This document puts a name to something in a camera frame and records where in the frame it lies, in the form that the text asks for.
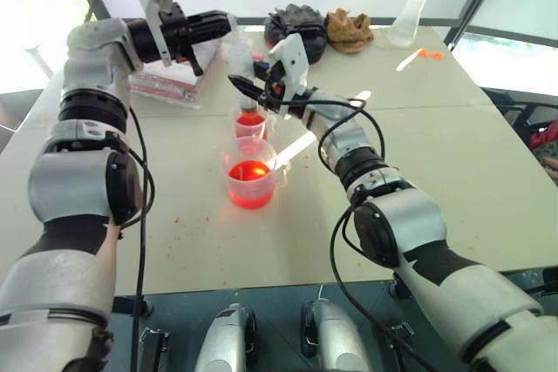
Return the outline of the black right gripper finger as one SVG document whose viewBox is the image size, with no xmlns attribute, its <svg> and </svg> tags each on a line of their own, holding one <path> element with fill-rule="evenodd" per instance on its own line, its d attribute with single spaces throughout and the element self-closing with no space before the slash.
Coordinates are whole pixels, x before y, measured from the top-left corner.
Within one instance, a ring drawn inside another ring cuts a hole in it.
<svg viewBox="0 0 558 372">
<path fill-rule="evenodd" d="M 245 96 L 261 96 L 264 90 L 256 86 L 251 80 L 239 75 L 229 75 L 232 85 Z"/>
<path fill-rule="evenodd" d="M 264 91 L 255 85 L 242 85 L 238 87 L 242 98 L 240 99 L 240 107 L 265 107 L 266 98 Z"/>
</svg>

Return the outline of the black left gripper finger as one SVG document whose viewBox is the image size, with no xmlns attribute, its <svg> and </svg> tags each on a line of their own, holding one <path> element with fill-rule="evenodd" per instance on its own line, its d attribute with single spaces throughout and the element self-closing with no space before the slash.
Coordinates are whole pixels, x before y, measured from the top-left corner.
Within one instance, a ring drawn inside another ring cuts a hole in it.
<svg viewBox="0 0 558 372">
<path fill-rule="evenodd" d="M 189 23 L 189 40 L 191 44 L 201 44 L 207 41 L 219 39 L 231 31 L 227 19 L 202 20 Z"/>
<path fill-rule="evenodd" d="M 210 10 L 187 17 L 193 29 L 228 29 L 228 13 L 222 10 Z"/>
</svg>

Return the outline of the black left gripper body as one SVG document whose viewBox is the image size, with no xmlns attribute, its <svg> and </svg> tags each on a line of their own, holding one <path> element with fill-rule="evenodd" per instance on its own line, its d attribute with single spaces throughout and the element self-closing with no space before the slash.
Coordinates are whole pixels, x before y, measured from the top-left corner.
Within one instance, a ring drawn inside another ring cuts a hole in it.
<svg viewBox="0 0 558 372">
<path fill-rule="evenodd" d="M 194 46 L 202 43 L 200 35 L 184 14 L 178 3 L 172 2 L 170 11 L 159 13 L 163 37 L 171 59 L 176 63 L 189 62 L 194 75 L 203 75 L 203 70 L 194 53 Z"/>
</svg>

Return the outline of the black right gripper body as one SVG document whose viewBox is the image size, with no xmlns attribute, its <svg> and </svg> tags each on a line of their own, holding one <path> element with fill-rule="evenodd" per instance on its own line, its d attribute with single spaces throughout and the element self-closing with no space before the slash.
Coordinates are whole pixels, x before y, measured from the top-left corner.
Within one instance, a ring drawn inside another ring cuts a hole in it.
<svg viewBox="0 0 558 372">
<path fill-rule="evenodd" d="M 279 116 L 286 116 L 288 106 L 282 102 L 286 92 L 284 77 L 286 71 L 280 61 L 274 64 L 265 61 L 255 61 L 255 76 L 264 82 L 266 110 Z"/>
</svg>

